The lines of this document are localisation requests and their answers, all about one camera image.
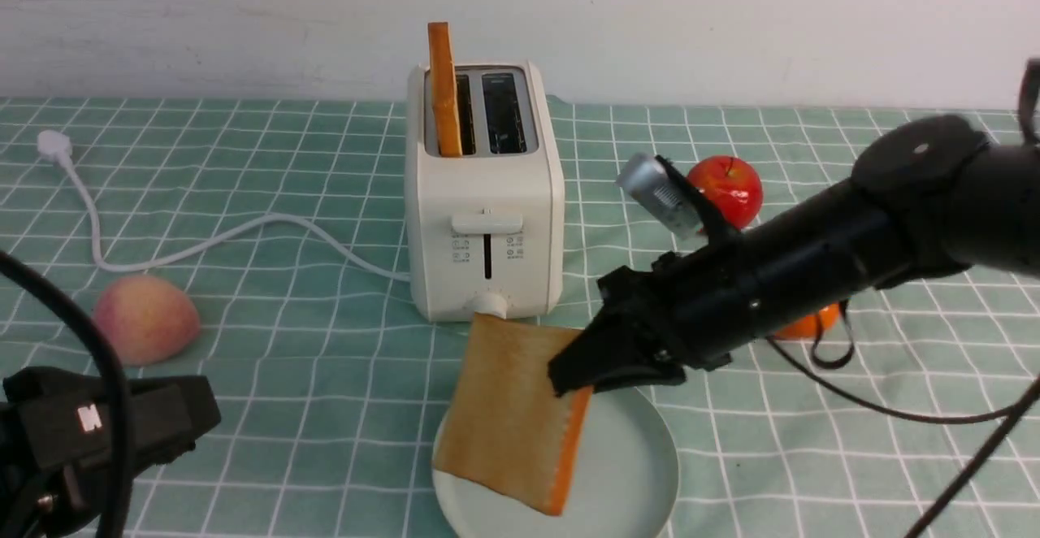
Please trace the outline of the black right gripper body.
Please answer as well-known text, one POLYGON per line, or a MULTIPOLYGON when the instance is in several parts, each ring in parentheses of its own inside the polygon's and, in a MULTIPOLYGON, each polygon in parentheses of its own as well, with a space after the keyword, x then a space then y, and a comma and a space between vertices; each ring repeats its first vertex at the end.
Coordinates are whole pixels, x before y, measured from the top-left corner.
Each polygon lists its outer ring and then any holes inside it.
POLYGON ((598 384, 684 384, 713 372, 756 337, 755 302, 739 273, 669 252, 650 271, 620 267, 598 279, 597 315, 610 358, 598 384))

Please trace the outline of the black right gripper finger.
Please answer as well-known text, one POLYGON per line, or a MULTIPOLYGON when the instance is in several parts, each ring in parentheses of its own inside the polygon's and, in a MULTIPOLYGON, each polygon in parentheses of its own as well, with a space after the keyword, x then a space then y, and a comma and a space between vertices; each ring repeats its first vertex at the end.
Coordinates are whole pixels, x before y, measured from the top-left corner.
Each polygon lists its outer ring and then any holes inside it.
POLYGON ((640 386, 679 386, 687 382, 683 365, 665 338, 644 317, 602 310, 548 361, 556 398, 589 388, 607 393, 640 386))

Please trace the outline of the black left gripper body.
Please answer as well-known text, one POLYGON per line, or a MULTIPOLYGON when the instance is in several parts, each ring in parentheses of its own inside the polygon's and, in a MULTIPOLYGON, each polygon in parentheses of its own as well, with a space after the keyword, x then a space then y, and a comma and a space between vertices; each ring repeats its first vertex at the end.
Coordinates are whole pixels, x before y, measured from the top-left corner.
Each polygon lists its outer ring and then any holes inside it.
MULTIPOLYGON (((2 383, 2 534, 66 537, 109 497, 111 415, 99 376, 27 367, 2 383)), ((204 375, 129 382, 132 471, 174 462, 222 422, 204 375)))

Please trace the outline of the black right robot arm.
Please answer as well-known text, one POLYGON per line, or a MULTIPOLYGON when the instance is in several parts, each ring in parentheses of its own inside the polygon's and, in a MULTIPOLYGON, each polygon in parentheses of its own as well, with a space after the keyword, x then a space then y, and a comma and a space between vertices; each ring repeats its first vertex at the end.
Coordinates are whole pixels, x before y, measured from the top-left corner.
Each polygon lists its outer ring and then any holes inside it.
POLYGON ((929 116, 872 143, 851 174, 739 233, 714 215, 708 241, 650 270, 598 279, 602 307, 548 364, 556 395, 680 385, 733 349, 868 289, 972 267, 1038 275, 1039 157, 962 116, 929 116))

